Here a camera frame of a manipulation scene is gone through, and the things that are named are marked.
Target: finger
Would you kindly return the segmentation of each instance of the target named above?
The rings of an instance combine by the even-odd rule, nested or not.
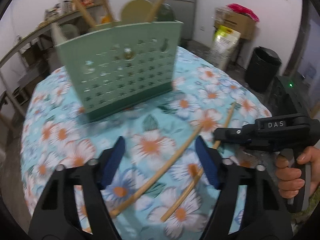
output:
[[[283,190],[299,190],[303,187],[305,181],[303,179],[294,180],[280,180],[278,183],[278,188]]]
[[[300,178],[301,170],[296,168],[277,169],[276,176],[282,180],[294,180]]]
[[[282,155],[278,155],[277,160],[276,160],[276,166],[278,168],[286,168],[289,165],[289,161],[287,160],[286,157]]]
[[[304,149],[303,153],[297,158],[298,164],[306,164],[308,162],[315,162],[320,158],[320,150],[309,146]]]
[[[283,190],[283,189],[279,189],[279,193],[280,193],[281,197],[293,198],[299,193],[299,191],[298,190]]]

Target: white wall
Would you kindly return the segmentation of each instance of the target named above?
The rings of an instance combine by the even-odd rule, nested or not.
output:
[[[247,67],[252,50],[263,46],[274,50],[281,58],[283,73],[290,59],[300,28],[302,0],[197,0],[194,40],[211,45],[215,7],[238,3],[251,9],[260,22],[255,38],[244,45],[238,63]]]

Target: round table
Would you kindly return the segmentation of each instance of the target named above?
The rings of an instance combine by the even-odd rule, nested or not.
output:
[[[187,140],[196,125],[203,124],[200,135],[212,146],[212,132],[225,122],[234,101],[239,108],[229,127],[240,128],[256,118],[271,116],[238,82],[180,47],[172,86],[173,92],[90,123],[64,67],[40,82],[31,98],[21,139],[21,174],[30,213],[56,165],[81,166],[112,147],[119,136],[125,137],[126,153],[112,184],[101,192],[109,210],[141,187]],[[255,157],[237,149],[237,145],[222,145],[219,152],[237,164],[257,165]],[[193,142],[159,179],[155,190],[142,195],[114,219],[121,237],[199,239],[219,196],[205,175],[165,223],[160,218],[200,167]],[[239,190],[230,232],[239,229],[245,191],[244,186]],[[75,192],[81,225],[90,232],[81,186],[76,186]]]

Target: wooden chopstick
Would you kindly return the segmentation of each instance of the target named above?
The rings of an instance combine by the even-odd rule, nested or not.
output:
[[[82,13],[82,17],[87,22],[87,24],[89,24],[91,28],[94,28],[96,26],[96,22],[92,18],[92,16],[87,12],[86,8],[82,5],[80,0],[72,0],[72,1],[78,7],[79,11]]]
[[[111,11],[111,7],[109,5],[109,0],[101,0],[101,2],[102,2],[102,5],[103,5],[106,13],[110,17],[110,21],[113,23],[114,22],[114,17],[113,17],[112,11]]]
[[[148,14],[146,18],[146,22],[152,22],[156,13],[158,12],[161,4],[164,0],[156,0],[155,4],[153,5],[153,8],[151,9],[150,13]]]
[[[198,126],[194,132],[190,135],[188,140],[175,152],[175,154],[162,166],[156,174],[154,174],[151,179],[149,179],[141,188],[139,188],[133,195],[131,195],[126,201],[122,202],[119,206],[117,206],[114,210],[112,210],[109,214],[112,218],[115,218],[119,215],[123,210],[125,210],[128,206],[135,203],[138,198],[141,197],[154,183],[156,183],[165,173],[166,171],[180,158],[180,156],[184,153],[184,151],[188,148],[190,143],[196,138],[196,136],[202,130],[202,125]]]
[[[233,103],[231,108],[229,109],[229,114],[228,117],[224,123],[224,128],[227,128],[232,114],[233,114],[233,110],[235,109],[236,103]],[[213,145],[213,149],[218,149],[218,147],[220,146],[221,141],[216,141],[215,144]],[[196,176],[193,178],[192,182],[188,185],[188,187],[183,191],[183,193],[181,194],[181,196],[178,198],[178,200],[167,210],[167,212],[161,217],[161,221],[162,222],[166,222],[167,219],[177,210],[177,208],[182,204],[182,202],[186,199],[186,197],[190,194],[190,192],[192,191],[192,189],[197,185],[198,181],[200,180],[201,176],[203,175],[204,170],[203,168],[201,168],[198,173],[196,174]]]

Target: black handle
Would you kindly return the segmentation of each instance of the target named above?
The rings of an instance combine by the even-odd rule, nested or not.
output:
[[[305,181],[304,186],[299,190],[299,193],[291,199],[285,199],[287,210],[290,213],[304,211],[309,206],[309,194],[311,184],[311,163],[300,165],[297,163],[297,157],[301,151],[294,152],[292,149],[284,149],[280,154],[286,157],[289,161],[289,168],[297,168],[301,170],[300,178]]]

